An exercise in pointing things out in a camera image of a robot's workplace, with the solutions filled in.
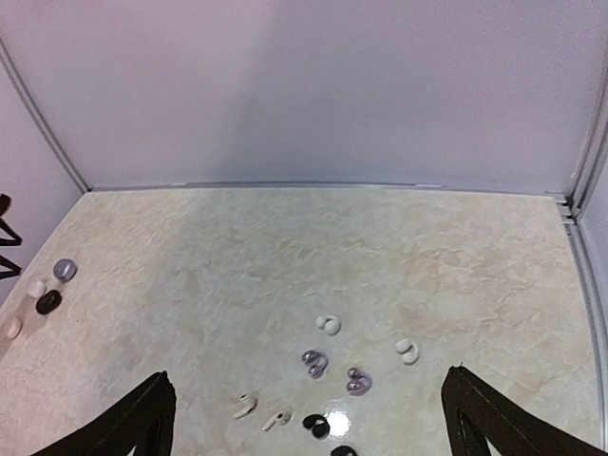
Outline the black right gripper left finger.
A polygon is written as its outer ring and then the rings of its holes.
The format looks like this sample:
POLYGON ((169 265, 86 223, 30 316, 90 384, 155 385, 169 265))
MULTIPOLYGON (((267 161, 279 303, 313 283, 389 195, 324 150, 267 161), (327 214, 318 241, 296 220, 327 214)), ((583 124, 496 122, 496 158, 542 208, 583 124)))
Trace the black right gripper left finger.
POLYGON ((155 372, 96 419, 37 453, 169 455, 175 416, 175 388, 167 372, 155 372))

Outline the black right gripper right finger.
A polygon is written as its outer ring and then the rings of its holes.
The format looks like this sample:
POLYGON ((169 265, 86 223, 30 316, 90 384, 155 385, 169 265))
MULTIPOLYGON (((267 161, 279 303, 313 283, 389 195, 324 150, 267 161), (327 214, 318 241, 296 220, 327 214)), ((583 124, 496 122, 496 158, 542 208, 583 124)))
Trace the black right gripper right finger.
POLYGON ((528 413, 465 367, 451 367, 441 389, 453 455, 603 455, 605 452, 528 413))

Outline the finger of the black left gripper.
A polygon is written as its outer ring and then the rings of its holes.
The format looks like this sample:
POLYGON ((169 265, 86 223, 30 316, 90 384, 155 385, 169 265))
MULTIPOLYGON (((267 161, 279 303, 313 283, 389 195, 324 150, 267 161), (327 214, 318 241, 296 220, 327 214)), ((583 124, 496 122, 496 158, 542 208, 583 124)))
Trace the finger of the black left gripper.
POLYGON ((0 256, 0 279, 10 279, 18 277, 22 273, 22 268, 11 260, 0 256))
POLYGON ((0 228, 1 232, 5 233, 5 237, 1 237, 2 246, 20 246, 22 238, 4 221, 4 215, 8 212, 11 206, 12 199, 6 194, 0 195, 0 228))

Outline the black earbud charging case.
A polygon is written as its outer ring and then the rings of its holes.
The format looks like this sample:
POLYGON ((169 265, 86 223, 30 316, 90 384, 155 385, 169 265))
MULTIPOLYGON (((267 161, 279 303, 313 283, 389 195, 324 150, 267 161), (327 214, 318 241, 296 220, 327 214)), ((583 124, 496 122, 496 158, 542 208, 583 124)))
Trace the black earbud charging case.
POLYGON ((40 315, 47 315, 57 309, 63 301, 58 290, 50 290, 40 296, 35 303, 35 310, 40 315))

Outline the purple earbud charging case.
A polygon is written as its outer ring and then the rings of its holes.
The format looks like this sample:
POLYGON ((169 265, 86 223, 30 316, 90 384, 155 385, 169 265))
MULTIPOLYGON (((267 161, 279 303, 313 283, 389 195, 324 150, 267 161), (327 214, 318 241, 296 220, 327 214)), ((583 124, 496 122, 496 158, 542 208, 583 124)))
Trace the purple earbud charging case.
POLYGON ((57 280, 67 283, 76 276, 78 267, 72 259, 62 258, 55 263, 52 272, 57 280))

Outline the black clip earbud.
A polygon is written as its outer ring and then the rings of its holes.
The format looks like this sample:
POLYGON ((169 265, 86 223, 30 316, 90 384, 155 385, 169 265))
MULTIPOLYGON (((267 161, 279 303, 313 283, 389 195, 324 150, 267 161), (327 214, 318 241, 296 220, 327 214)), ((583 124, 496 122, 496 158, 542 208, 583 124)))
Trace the black clip earbud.
POLYGON ((337 446, 331 453, 331 456, 357 456, 357 452, 351 446, 337 446))
POLYGON ((323 415, 311 414, 303 418, 302 426, 307 429, 317 440, 325 439, 331 430, 331 426, 323 415))

